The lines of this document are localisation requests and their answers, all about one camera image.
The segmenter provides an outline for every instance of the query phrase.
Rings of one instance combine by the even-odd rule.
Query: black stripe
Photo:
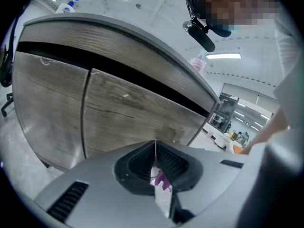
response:
[[[48,214],[64,223],[89,185],[75,181],[48,209]]]
[[[81,132],[81,144],[82,144],[82,150],[84,153],[85,158],[87,158],[87,152],[86,152],[86,147],[85,147],[85,119],[84,119],[84,114],[85,114],[85,98],[86,98],[86,89],[89,84],[89,80],[91,77],[91,70],[89,70],[86,80],[85,80],[85,86],[84,86],[84,91],[82,93],[82,99],[81,99],[81,111],[80,111],[80,132]]]
[[[43,42],[19,42],[17,51],[48,57],[84,69],[96,68],[172,100],[204,117],[209,112],[181,93],[134,68],[86,50]]]

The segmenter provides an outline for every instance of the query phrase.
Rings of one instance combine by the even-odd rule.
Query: wood grain surface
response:
[[[88,157],[146,140],[188,144],[205,118],[151,91],[93,69],[85,95]]]
[[[108,28],[73,21],[41,22],[26,26],[20,41],[47,42],[94,52],[164,83],[208,112],[215,103],[214,98],[185,68],[171,63],[170,59],[135,38]]]
[[[84,159],[81,101],[88,71],[16,52],[13,94],[23,132],[49,164],[71,169]]]

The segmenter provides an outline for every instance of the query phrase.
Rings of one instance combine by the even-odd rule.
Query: headset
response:
[[[186,5],[191,19],[183,23],[184,30],[200,43],[207,52],[213,52],[215,45],[207,36],[208,31],[212,30],[217,35],[225,38],[231,35],[231,31],[211,18],[211,11],[206,6],[205,0],[186,0]],[[206,26],[202,25],[199,19],[205,21]]]

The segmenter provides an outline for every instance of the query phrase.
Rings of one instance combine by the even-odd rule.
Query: purple object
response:
[[[155,178],[155,181],[154,181],[154,184],[156,186],[158,186],[160,184],[160,182],[163,181],[163,184],[162,184],[162,189],[165,191],[168,187],[170,187],[170,183],[169,181],[167,180],[167,178],[165,177],[165,175],[163,174],[162,170],[159,170],[158,171],[158,174]]]

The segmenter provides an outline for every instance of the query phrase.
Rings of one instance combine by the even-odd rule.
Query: office furniture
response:
[[[19,20],[19,17],[23,14],[27,6],[29,5],[29,1],[22,7],[19,15],[16,16],[9,36],[9,49],[6,50],[6,45],[4,45],[4,49],[0,51],[0,84],[3,87],[11,86],[11,78],[12,78],[12,65],[13,65],[13,58],[14,58],[14,36],[15,36],[15,29]],[[6,95],[7,102],[1,108],[1,113],[3,117],[7,116],[5,108],[7,108],[10,104],[13,103],[14,98],[12,93]]]
[[[61,170],[151,139],[189,145],[219,103],[201,75],[153,35],[81,13],[24,25],[13,94],[32,149]]]

